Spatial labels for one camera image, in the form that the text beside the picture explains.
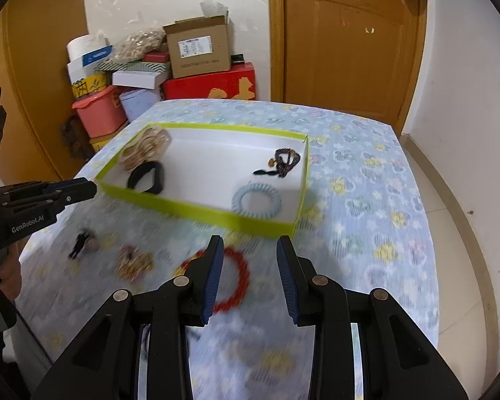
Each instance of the door frame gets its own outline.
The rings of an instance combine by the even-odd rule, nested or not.
[[[393,126],[397,135],[400,135],[406,122],[409,107],[419,78],[424,40],[426,37],[427,10],[426,0],[419,0],[419,22],[413,67],[409,77],[404,103],[398,113],[398,120]],[[284,102],[285,100],[285,0],[269,0],[269,28],[270,28],[270,100]]]

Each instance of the blue patterned tablecloth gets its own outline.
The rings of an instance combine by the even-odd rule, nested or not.
[[[344,288],[384,287],[433,344],[438,338],[438,288],[428,221],[406,157],[391,127],[306,106],[234,100],[178,100],[154,105],[81,170],[93,179],[106,162],[150,122],[207,122],[285,129],[308,134],[310,167],[304,207],[293,238],[298,255]],[[71,261],[76,235],[94,230],[102,247]],[[195,399],[307,398],[312,327],[287,313],[276,265],[276,241],[141,209],[99,194],[69,206],[57,224],[36,233],[22,256],[17,305],[52,359],[119,288],[153,290],[213,234],[244,252],[251,284],[241,306],[189,330]],[[124,244],[152,251],[155,266],[130,284],[116,273]],[[236,267],[224,263],[218,299],[231,294]],[[362,395],[358,336],[356,395]],[[141,367],[139,399],[145,398]]]

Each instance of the tiled floor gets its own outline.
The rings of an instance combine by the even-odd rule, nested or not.
[[[439,280],[439,353],[467,391],[481,394],[486,335],[481,296],[472,264],[445,204],[418,164],[406,153],[430,225]]]

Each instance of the white label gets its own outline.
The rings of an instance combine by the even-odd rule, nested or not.
[[[193,55],[210,54],[213,52],[211,45],[211,36],[202,36],[201,38],[180,40],[180,57],[192,57]]]

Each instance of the human hand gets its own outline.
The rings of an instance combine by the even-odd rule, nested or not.
[[[9,245],[7,255],[0,264],[0,289],[10,301],[14,301],[20,295],[22,287],[19,256],[18,244]]]

